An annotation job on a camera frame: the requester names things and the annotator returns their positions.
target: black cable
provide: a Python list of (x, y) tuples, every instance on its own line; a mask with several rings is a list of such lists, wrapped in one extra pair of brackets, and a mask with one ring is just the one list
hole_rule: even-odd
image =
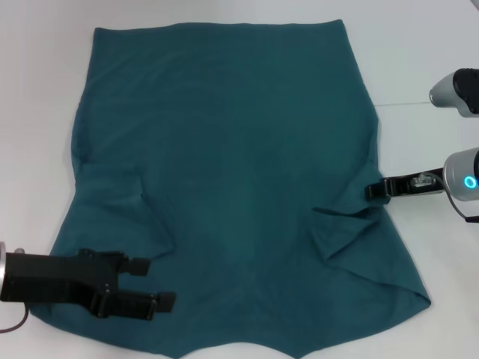
[(456, 210), (456, 212), (464, 219), (467, 218), (467, 216), (462, 213), (459, 208), (457, 208), (456, 204), (454, 203), (451, 194), (448, 191), (448, 188), (445, 186), (444, 181), (442, 180), (441, 177), (439, 177), (437, 174), (432, 174), (430, 172), (423, 172), (423, 175), (432, 177), (434, 178), (437, 182), (441, 183), (442, 187), (444, 188), (444, 191), (446, 192), (446, 195), (448, 196), (449, 202), (451, 202), (452, 207)]
[(0, 334), (10, 333), (11, 331), (15, 331), (16, 329), (24, 325), (27, 321), (28, 313), (30, 313), (30, 308), (28, 307), (28, 304), (25, 303), (25, 315), (23, 316), (23, 319), (20, 321), (20, 323), (8, 329), (0, 329)]

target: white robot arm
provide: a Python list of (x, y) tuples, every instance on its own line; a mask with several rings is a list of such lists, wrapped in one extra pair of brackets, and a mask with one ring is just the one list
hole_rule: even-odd
[[(447, 75), (430, 91), (430, 100), (436, 107), (457, 108), (463, 117), (479, 117), (479, 70), (461, 69)], [(452, 200), (479, 200), (479, 147), (450, 155), (443, 168), (383, 178), (366, 186), (365, 194), (367, 200), (374, 200), (442, 191), (467, 222), (479, 223), (479, 216), (464, 216)]]

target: white surface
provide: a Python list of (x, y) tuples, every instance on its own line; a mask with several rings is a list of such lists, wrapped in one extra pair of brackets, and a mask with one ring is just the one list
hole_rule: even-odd
[[(376, 105), (426, 102), (461, 67), (479, 67), (479, 12), (469, 0), (0, 0), (0, 239), (47, 254), (73, 196), (70, 132), (97, 26), (176, 22), (325, 22), (343, 19)], [(432, 105), (380, 106), (385, 175), (441, 167), (479, 146), (479, 120)], [(479, 203), (460, 203), (479, 214)], [(388, 211), (433, 306), (381, 334), (312, 353), (314, 359), (475, 358), (479, 352), (479, 224), (466, 224), (444, 195), (394, 199)], [(0, 304), (0, 327), (21, 304)], [(158, 358), (107, 346), (34, 317), (0, 335), (3, 358)], [(251, 344), (205, 349), (201, 358), (288, 358)]]

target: blue led ring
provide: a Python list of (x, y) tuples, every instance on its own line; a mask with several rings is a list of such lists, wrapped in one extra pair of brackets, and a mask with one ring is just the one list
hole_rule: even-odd
[(478, 186), (478, 181), (473, 176), (467, 176), (464, 179), (464, 185), (466, 185), (467, 188), (473, 189)]

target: green fabric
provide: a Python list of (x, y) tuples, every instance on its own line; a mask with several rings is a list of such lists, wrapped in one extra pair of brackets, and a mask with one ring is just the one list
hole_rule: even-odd
[(342, 21), (98, 28), (72, 138), (76, 194), (52, 253), (153, 260), (152, 322), (33, 313), (173, 358), (250, 342), (295, 358), (430, 305), (384, 203), (378, 119)]

